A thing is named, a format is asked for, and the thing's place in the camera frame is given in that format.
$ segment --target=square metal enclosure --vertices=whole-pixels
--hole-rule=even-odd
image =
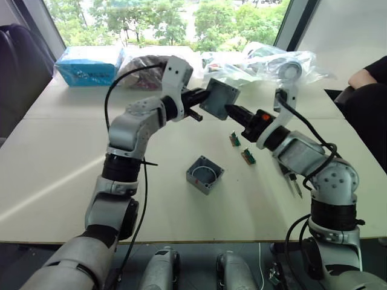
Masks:
[[[234,105],[240,91],[215,79],[210,79],[206,90],[211,93],[209,97],[200,104],[200,108],[220,120],[227,119],[229,115],[224,105]]]
[[[206,157],[200,156],[187,170],[186,177],[189,183],[208,195],[222,176],[223,172],[224,169],[220,166]]]

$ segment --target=window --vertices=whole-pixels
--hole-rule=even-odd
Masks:
[[[67,46],[272,45],[290,0],[44,0]]]

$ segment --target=robotic arm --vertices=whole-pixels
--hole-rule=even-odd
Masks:
[[[292,87],[278,89],[281,98],[292,108],[296,96]],[[290,132],[283,124],[290,119],[279,104],[280,121],[269,113],[251,113],[244,107],[227,105],[231,118],[241,124],[242,133],[260,149],[273,152],[273,157],[292,172],[311,176],[311,216],[308,226],[312,237],[302,242],[304,266],[308,275],[322,282],[326,289],[387,289],[380,278],[362,271],[360,230],[356,219],[354,194],[359,177],[352,166],[334,158],[318,173],[329,156],[323,147],[297,131]]]
[[[292,74],[293,69],[287,71],[287,77],[299,75]],[[205,101],[210,91],[186,90],[191,74],[187,62],[171,57],[161,98],[129,105],[112,122],[103,171],[85,216],[85,232],[55,252],[22,290],[103,289],[118,241],[129,238],[135,226],[138,202],[133,196],[151,135],[169,120],[180,121],[187,116],[201,120],[191,107]],[[294,83],[284,83],[278,93],[288,105],[295,106]],[[245,138],[260,149],[272,151],[274,158],[295,173],[308,176],[328,158],[321,145],[284,127],[291,117],[285,110],[277,118],[262,110],[253,114],[234,105],[226,105],[226,110],[245,127]],[[314,190],[309,227],[313,237],[304,240],[309,275],[323,281],[327,289],[386,289],[383,280],[362,272],[354,194],[359,183],[356,171],[335,158],[312,176],[311,182]]]
[[[133,233],[138,212],[133,196],[151,135],[169,120],[187,116],[201,120],[190,108],[203,102],[210,92],[185,89],[191,74],[187,62],[171,57],[163,75],[161,98],[129,105],[112,122],[103,171],[85,216],[86,231],[55,252],[22,290],[103,289],[118,241]]]

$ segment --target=black wire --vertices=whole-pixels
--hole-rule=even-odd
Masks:
[[[307,219],[304,223],[304,225],[301,228],[300,235],[298,238],[298,244],[300,245],[300,249],[302,250],[302,238],[304,236],[305,230],[307,229],[309,219]]]
[[[105,97],[105,105],[104,105],[104,111],[105,111],[105,122],[106,122],[106,128],[107,130],[109,131],[109,128],[110,128],[110,123],[109,123],[109,115],[108,115],[108,102],[109,102],[109,98],[110,98],[110,94],[112,92],[112,90],[117,86],[117,84],[124,78],[124,77],[127,77],[128,75],[130,74],[133,74],[133,73],[136,73],[137,71],[142,71],[144,69],[151,69],[151,68],[161,68],[163,67],[163,63],[159,63],[157,65],[149,65],[149,66],[143,66],[141,68],[136,68],[136,69],[133,69],[131,71],[128,71],[126,73],[124,73],[122,76],[120,76],[119,78],[117,78],[112,84],[111,86],[109,87],[109,90],[108,90],[108,93],[106,94],[106,97]],[[119,282],[119,278],[120,276],[122,275],[122,272],[123,272],[123,269],[129,259],[129,256],[131,254],[131,251],[133,249],[133,246],[134,246],[134,243],[135,243],[135,240],[137,238],[137,235],[138,235],[138,232],[140,231],[140,228],[141,228],[141,225],[143,223],[143,220],[144,220],[144,217],[145,217],[145,211],[146,211],[146,205],[148,203],[148,172],[146,170],[146,164],[147,162],[145,161],[145,157],[143,158],[143,164],[144,164],[144,175],[145,175],[145,200],[144,200],[144,206],[143,206],[143,213],[141,214],[141,218],[140,218],[140,222],[138,223],[138,226],[136,228],[136,231],[133,235],[133,238],[132,238],[132,241],[130,243],[130,246],[129,246],[129,249],[128,251],[126,252],[125,254],[125,257],[122,261],[122,264],[117,272],[117,275],[115,276],[112,284],[107,288],[107,290],[111,290],[111,289],[116,289],[117,288],[117,285],[118,285],[118,282]]]
[[[301,231],[300,231],[300,235],[299,235],[299,238],[298,238],[298,243],[299,243],[299,245],[300,245],[301,254],[302,254],[302,238],[303,238],[303,236],[304,236],[305,230],[307,229],[307,227],[308,227],[308,225],[309,225],[308,223],[309,223],[309,218],[304,222],[304,225],[302,226],[302,229],[301,229]],[[321,288],[322,288],[323,290],[326,290],[325,287],[324,287],[324,285],[321,284],[320,281],[317,281],[317,282],[318,282],[318,284],[320,284],[320,286],[321,286]]]
[[[295,109],[293,109],[291,106],[289,106],[286,101],[280,97],[279,94],[276,94],[276,99],[277,101],[286,109],[288,110],[289,112],[291,112],[294,116],[296,116],[298,119],[300,119],[305,125],[307,125],[307,127],[309,128],[310,132],[312,132],[312,134],[320,141],[320,143],[328,148],[330,151],[331,151],[331,147],[329,146],[330,143],[327,143],[321,136],[320,134],[317,132],[317,130],[313,127],[313,125],[303,116],[301,115],[300,113],[298,113]]]
[[[329,155],[329,157],[317,168],[315,169],[313,172],[311,172],[309,175],[307,175],[304,180],[302,181],[302,185],[308,189],[308,190],[312,190],[311,187],[309,187],[307,185],[307,182],[314,176],[316,175],[317,173],[321,172],[333,159],[334,157],[338,157],[338,158],[341,158],[340,154],[337,152],[337,146],[334,144],[334,143],[327,143],[321,136],[320,134],[317,132],[317,130],[313,127],[313,125],[303,116],[301,115],[300,113],[298,113],[295,109],[293,109],[291,106],[289,106],[286,101],[281,97],[280,94],[276,94],[276,97],[277,101],[286,109],[288,110],[289,112],[291,112],[293,115],[295,115],[298,119],[300,119],[308,128],[309,130],[312,132],[312,134],[321,142],[321,145],[323,147],[326,147],[330,152],[331,154]]]
[[[115,276],[114,280],[113,280],[113,283],[112,285],[107,288],[107,290],[110,290],[110,289],[117,289],[117,285],[118,285],[118,282],[119,282],[119,277],[122,275],[122,272],[123,272],[123,269],[129,259],[129,256],[132,252],[132,249],[133,249],[133,246],[134,246],[134,242],[137,238],[137,235],[138,235],[138,232],[140,231],[140,228],[141,228],[141,225],[143,223],[143,220],[144,220],[144,217],[145,217],[145,211],[146,211],[146,204],[148,203],[148,173],[147,173],[147,170],[146,170],[146,161],[145,161],[145,157],[144,157],[144,175],[145,175],[145,200],[144,200],[144,207],[143,207],[143,213],[141,214],[141,218],[140,218],[140,222],[138,223],[138,226],[137,226],[137,229],[133,235],[133,238],[132,238],[132,241],[130,243],[130,246],[129,246],[129,249],[128,251],[126,252],[126,255],[124,257],[124,259],[122,260],[122,263],[121,263],[121,266],[117,272],[117,275]]]
[[[323,170],[333,159],[334,159],[334,156],[335,156],[335,153],[337,152],[337,146],[333,143],[329,143],[333,149],[331,151],[331,155],[329,155],[329,157],[313,172],[311,172],[309,175],[307,175],[304,180],[302,181],[302,185],[308,189],[308,190],[311,190],[312,188],[310,188],[309,186],[307,186],[307,182],[314,176],[316,175],[317,173],[319,173],[321,170]]]
[[[143,71],[144,69],[161,68],[162,66],[163,66],[162,63],[158,63],[158,64],[156,64],[156,65],[149,65],[149,66],[143,66],[143,67],[141,67],[141,68],[132,69],[131,71],[128,71],[128,72],[124,73],[122,76],[120,76],[119,78],[117,78],[117,79],[110,85],[109,90],[108,90],[108,93],[106,94],[106,97],[105,97],[105,105],[104,105],[104,108],[105,108],[106,128],[108,128],[108,131],[109,131],[109,127],[110,127],[109,116],[108,116],[108,102],[109,102],[109,98],[110,98],[110,93],[111,93],[111,91],[117,86],[117,84],[121,81],[121,79],[123,79],[124,77],[127,77],[127,76],[130,75],[130,74],[136,73],[137,71]]]
[[[310,217],[310,214],[307,214],[306,216],[303,216],[303,217],[300,217],[298,220],[296,220],[289,228],[287,234],[286,234],[286,238],[285,238],[285,258],[286,258],[286,262],[288,263],[289,265],[289,269],[290,269],[290,272],[291,274],[293,275],[294,279],[296,279],[296,281],[298,282],[298,284],[300,285],[300,287],[302,288],[302,290],[307,290],[307,287],[305,286],[305,284],[303,283],[303,281],[300,279],[300,277],[298,277],[298,275],[296,274],[296,272],[294,271],[294,268],[293,268],[293,264],[290,260],[290,255],[289,255],[289,239],[290,239],[290,235],[291,235],[291,232],[294,230],[294,228],[296,227],[296,225],[298,225],[300,222],[302,222],[304,219],[308,219]]]

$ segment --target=plastic bag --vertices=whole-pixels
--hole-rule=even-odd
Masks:
[[[298,81],[308,84],[324,78],[335,78],[332,73],[316,65],[316,55],[311,51],[254,57],[246,64],[255,73],[257,80]]]
[[[313,83],[335,77],[316,65],[316,55],[310,51],[288,53],[259,42],[249,43],[241,53],[203,53],[202,58],[203,87],[211,77],[237,88],[256,80]]]
[[[145,47],[134,51],[126,51],[125,59],[121,64],[117,77],[132,69],[167,62],[169,56],[184,59],[193,67],[193,74],[187,86],[188,88],[191,88],[192,83],[195,83],[196,80],[203,78],[200,55],[194,53],[189,47]],[[121,80],[120,85],[124,88],[152,91],[161,89],[162,78],[163,70],[161,68],[152,68],[125,77]]]

